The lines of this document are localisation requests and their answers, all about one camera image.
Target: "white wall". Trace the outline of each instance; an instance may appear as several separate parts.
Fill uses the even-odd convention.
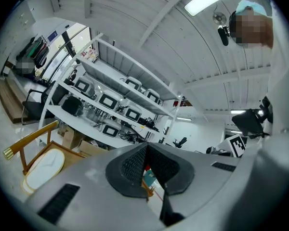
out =
[[[210,146],[217,146],[224,139],[224,122],[207,122],[203,119],[195,119],[191,122],[176,120],[166,143],[173,145],[174,139],[180,141],[183,137],[187,142],[182,149],[187,151],[206,152]]]
[[[259,138],[256,138],[256,139],[247,138],[246,148],[258,147],[259,146],[258,142],[259,142]]]
[[[27,45],[30,38],[43,35],[47,39],[55,30],[59,36],[66,31],[66,25],[73,24],[74,22],[54,17],[50,0],[23,1],[0,30],[0,71],[7,58],[16,64],[16,55]]]

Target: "wooden chair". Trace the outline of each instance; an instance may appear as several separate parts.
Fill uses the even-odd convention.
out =
[[[10,160],[16,153],[20,153],[20,159],[23,165],[23,174],[26,175],[33,163],[44,153],[49,151],[52,148],[59,149],[64,153],[65,156],[65,162],[61,169],[64,170],[65,168],[69,167],[70,165],[78,162],[79,160],[85,158],[85,156],[80,155],[79,153],[76,153],[66,147],[63,147],[62,145],[57,144],[54,141],[50,141],[51,132],[54,127],[56,127],[59,124],[59,121],[54,121],[43,128],[25,136],[21,140],[17,141],[15,144],[11,145],[9,148],[3,151],[4,157],[7,160]],[[42,134],[48,132],[47,134],[47,145],[29,162],[26,163],[25,159],[25,153],[24,153],[24,147],[34,141],[37,137],[41,136]]]

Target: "white metal shelf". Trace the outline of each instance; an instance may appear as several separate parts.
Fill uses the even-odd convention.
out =
[[[102,37],[97,38],[96,41],[98,41],[99,55],[102,61],[112,65],[114,69],[125,76],[136,78],[142,83],[144,88],[153,89],[160,95],[161,100],[173,100],[178,98],[178,95],[161,81],[160,78],[128,54],[102,40]]]
[[[112,90],[120,93],[122,96],[135,102],[141,107],[151,111],[157,115],[171,116],[173,114],[158,105],[157,103],[150,100],[148,97],[135,90],[133,87],[126,84],[116,76],[116,70],[109,66],[101,67],[81,56],[77,56],[82,63],[82,66],[86,70],[87,74],[96,79],[97,81],[105,84]]]
[[[160,133],[160,132],[157,132],[155,130],[152,130],[150,128],[147,128],[131,119],[128,119],[127,117],[125,116],[122,116],[120,114],[118,114],[117,112],[114,112],[113,110],[110,110],[108,109],[107,107],[99,104],[98,102],[92,100],[91,98],[88,98],[87,96],[83,95],[82,93],[80,93],[79,91],[77,91],[76,89],[72,88],[71,86],[68,86],[66,83],[64,83],[63,81],[59,80],[58,81],[59,85],[64,87],[66,90],[68,90],[69,92],[73,93],[74,95],[80,97],[82,100],[92,104],[93,106],[95,106],[96,108],[98,109],[101,109],[103,111],[105,111],[106,113],[112,115],[112,116],[115,116],[116,118],[120,119],[120,120],[123,120],[131,125],[134,125],[136,126],[137,128],[140,128],[140,129],[144,129],[150,133],[154,133],[154,134],[157,134],[158,136],[163,136],[165,137],[165,135],[163,135],[163,133]]]
[[[73,116],[66,112],[59,105],[47,105],[46,107],[51,113],[58,119],[68,124],[75,130],[87,135],[88,137],[95,139],[104,144],[119,148],[122,146],[131,145],[128,141],[121,139],[118,135],[114,138],[109,137],[101,133],[97,128],[90,125],[90,122],[84,117]]]
[[[63,137],[58,134],[58,130],[59,129],[57,128],[57,129],[52,131],[52,133],[50,135],[50,141],[55,141],[56,143],[62,145]],[[39,139],[45,144],[47,144],[47,134],[48,133],[44,133],[43,135],[39,136]]]

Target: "person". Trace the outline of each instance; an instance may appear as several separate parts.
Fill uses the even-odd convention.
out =
[[[271,6],[269,17],[263,6],[242,0],[229,17],[229,34],[236,44],[248,48],[261,45],[272,50],[267,95],[289,71],[289,25],[273,2]],[[272,123],[266,120],[263,131],[272,135]]]
[[[68,77],[68,80],[73,81],[76,78],[77,69],[74,69],[73,72]]]

